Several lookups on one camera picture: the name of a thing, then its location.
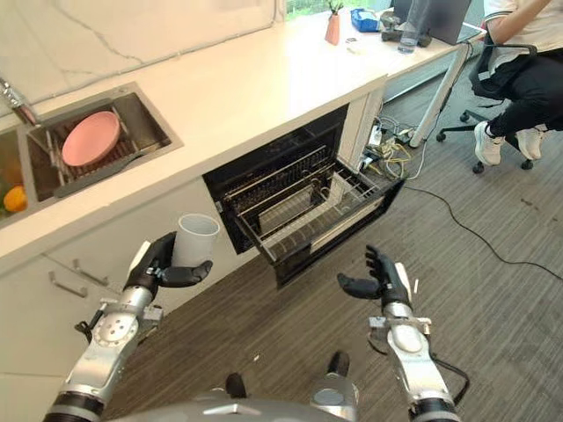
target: robotic arm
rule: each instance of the robotic arm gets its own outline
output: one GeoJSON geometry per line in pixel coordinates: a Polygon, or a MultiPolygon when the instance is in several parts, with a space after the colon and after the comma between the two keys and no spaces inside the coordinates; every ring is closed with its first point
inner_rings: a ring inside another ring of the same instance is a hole
{"type": "Polygon", "coordinates": [[[369,319],[369,341],[388,345],[395,374],[405,392],[413,422],[460,421],[454,400],[430,354],[428,318],[413,315],[411,289],[405,268],[372,246],[367,266],[373,280],[339,274],[342,289],[358,299],[381,300],[383,316],[369,319]]]}
{"type": "Polygon", "coordinates": [[[157,328],[164,312],[151,305],[158,287],[189,287],[207,277],[211,261],[198,267],[172,266],[176,234],[145,242],[133,259],[119,300],[103,300],[90,322],[77,329],[88,348],[62,385],[44,422],[97,422],[120,380],[125,362],[157,328]]]}
{"type": "MultiPolygon", "coordinates": [[[[43,419],[44,422],[98,422],[121,378],[126,360],[160,323],[163,311],[151,305],[158,287],[188,287],[205,279],[210,261],[196,268],[172,266],[175,234],[154,243],[145,242],[129,268],[128,281],[119,300],[104,300],[89,324],[77,326],[89,340],[84,354],[62,385],[43,419]]],[[[369,341],[388,346],[395,374],[406,395],[409,417],[414,422],[459,422],[455,403],[438,372],[429,350],[431,322],[413,315],[411,290],[405,268],[377,249],[366,253],[373,280],[352,279],[339,274],[343,290],[359,299],[381,300],[383,316],[369,319],[369,341]]],[[[311,395],[310,406],[247,398],[239,375],[233,387],[230,376],[225,389],[214,389],[193,402],[132,415],[122,422],[179,418],[229,422],[252,415],[255,422],[282,418],[295,421],[356,421],[358,390],[346,378],[349,361],[337,352],[325,377],[311,395]]]]}

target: dishwasher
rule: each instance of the dishwasher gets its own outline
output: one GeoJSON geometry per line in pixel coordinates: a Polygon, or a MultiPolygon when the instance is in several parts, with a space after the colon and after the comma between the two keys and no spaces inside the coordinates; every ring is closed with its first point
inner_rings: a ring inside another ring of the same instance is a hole
{"type": "Polygon", "coordinates": [[[347,105],[204,175],[237,253],[253,246],[278,287],[387,211],[381,187],[338,158],[347,105]]]}

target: desk leg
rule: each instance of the desk leg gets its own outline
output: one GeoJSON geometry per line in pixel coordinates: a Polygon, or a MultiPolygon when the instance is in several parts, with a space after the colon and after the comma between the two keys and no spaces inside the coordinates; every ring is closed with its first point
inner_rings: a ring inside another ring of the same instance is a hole
{"type": "Polygon", "coordinates": [[[442,79],[440,88],[438,88],[437,93],[434,95],[434,98],[432,98],[430,107],[424,114],[424,117],[422,118],[420,125],[416,129],[416,132],[414,132],[413,139],[410,142],[411,147],[417,148],[430,136],[430,131],[435,124],[435,119],[440,114],[440,109],[442,108],[442,106],[445,106],[445,103],[450,94],[450,89],[453,87],[457,73],[464,65],[465,57],[467,57],[468,52],[469,45],[465,43],[457,45],[456,56],[451,61],[450,67],[448,68],[446,75],[442,79]]]}

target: pink plate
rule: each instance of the pink plate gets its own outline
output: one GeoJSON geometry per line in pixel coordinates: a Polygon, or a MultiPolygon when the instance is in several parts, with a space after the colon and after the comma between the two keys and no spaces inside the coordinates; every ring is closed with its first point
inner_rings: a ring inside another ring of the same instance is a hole
{"type": "Polygon", "coordinates": [[[82,120],[62,146],[62,160],[73,167],[96,163],[107,155],[120,136],[120,121],[112,112],[99,112],[82,120]]]}

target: white cup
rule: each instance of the white cup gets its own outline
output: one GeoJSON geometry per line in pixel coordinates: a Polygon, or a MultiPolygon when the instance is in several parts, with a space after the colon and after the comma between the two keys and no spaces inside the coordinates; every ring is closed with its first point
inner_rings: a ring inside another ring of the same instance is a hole
{"type": "Polygon", "coordinates": [[[173,266],[198,266],[211,260],[219,223],[203,214],[182,215],[172,253],[173,266]]]}

